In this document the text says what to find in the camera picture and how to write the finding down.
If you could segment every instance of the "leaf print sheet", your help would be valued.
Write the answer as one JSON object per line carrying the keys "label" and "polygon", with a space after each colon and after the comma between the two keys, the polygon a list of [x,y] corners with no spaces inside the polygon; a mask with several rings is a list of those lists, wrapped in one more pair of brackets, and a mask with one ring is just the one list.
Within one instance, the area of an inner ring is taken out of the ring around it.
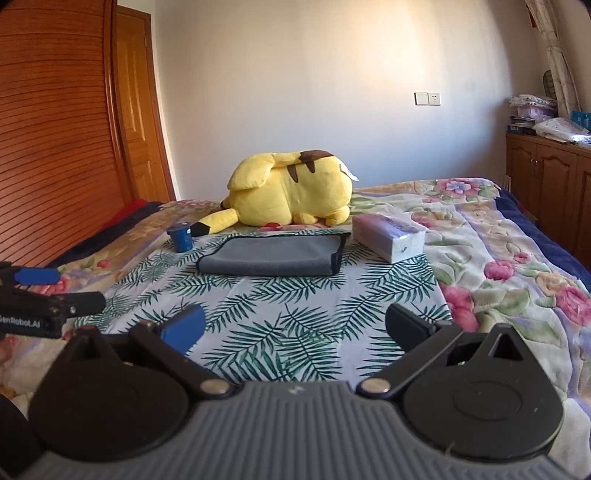
{"label": "leaf print sheet", "polygon": [[[247,233],[276,234],[302,233]],[[197,303],[206,312],[206,334],[189,357],[215,373],[236,383],[345,380],[354,388],[403,354],[385,331],[390,304],[403,303],[431,322],[451,319],[424,255],[390,265],[350,238],[341,272],[331,277],[198,273],[196,261],[234,235],[199,238],[185,254],[165,244],[107,292],[102,314],[77,324],[124,332]]]}

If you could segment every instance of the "curtain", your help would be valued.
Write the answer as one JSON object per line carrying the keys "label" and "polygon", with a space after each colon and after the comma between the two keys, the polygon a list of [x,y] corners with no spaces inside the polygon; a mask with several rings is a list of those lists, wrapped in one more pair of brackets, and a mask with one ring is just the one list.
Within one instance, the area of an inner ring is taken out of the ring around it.
{"label": "curtain", "polygon": [[531,14],[540,31],[546,47],[546,55],[550,63],[550,70],[556,88],[558,99],[558,113],[560,116],[569,118],[573,110],[581,110],[579,96],[574,85],[573,75],[566,63],[558,29],[556,27],[556,16],[551,0],[525,0],[530,8]]}

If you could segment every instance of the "blue gripper pad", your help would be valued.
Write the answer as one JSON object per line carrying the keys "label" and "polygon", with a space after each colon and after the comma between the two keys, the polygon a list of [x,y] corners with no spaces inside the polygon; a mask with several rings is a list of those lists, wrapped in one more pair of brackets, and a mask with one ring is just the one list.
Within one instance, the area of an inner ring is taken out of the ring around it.
{"label": "blue gripper pad", "polygon": [[156,328],[160,339],[177,352],[186,355],[205,333],[205,311],[191,305]]}
{"label": "blue gripper pad", "polygon": [[14,280],[21,285],[55,285],[61,274],[55,268],[21,268],[14,274]]}

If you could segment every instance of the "wall switch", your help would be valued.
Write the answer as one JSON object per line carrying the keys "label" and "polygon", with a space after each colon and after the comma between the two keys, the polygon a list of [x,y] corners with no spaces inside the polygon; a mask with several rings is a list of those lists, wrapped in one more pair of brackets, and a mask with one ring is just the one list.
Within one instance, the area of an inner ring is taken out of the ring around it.
{"label": "wall switch", "polygon": [[429,93],[429,105],[441,105],[441,96],[438,93]]}
{"label": "wall switch", "polygon": [[417,105],[428,105],[429,104],[429,94],[424,93],[415,93],[414,94],[414,102]]}

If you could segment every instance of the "hang tag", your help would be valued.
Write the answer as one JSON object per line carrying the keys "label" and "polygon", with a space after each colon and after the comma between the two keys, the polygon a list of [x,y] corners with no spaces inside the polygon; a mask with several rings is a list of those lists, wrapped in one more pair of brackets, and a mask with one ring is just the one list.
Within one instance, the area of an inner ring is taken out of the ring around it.
{"label": "hang tag", "polygon": [[352,174],[352,173],[349,171],[349,169],[347,168],[347,165],[345,165],[345,164],[344,164],[344,163],[342,163],[342,162],[341,162],[341,164],[340,164],[340,170],[341,170],[341,172],[343,172],[345,175],[347,175],[347,176],[348,176],[348,177],[349,177],[351,180],[353,180],[353,181],[359,181],[359,179],[358,179],[358,178],[357,178],[355,175],[353,175],[353,174]]}

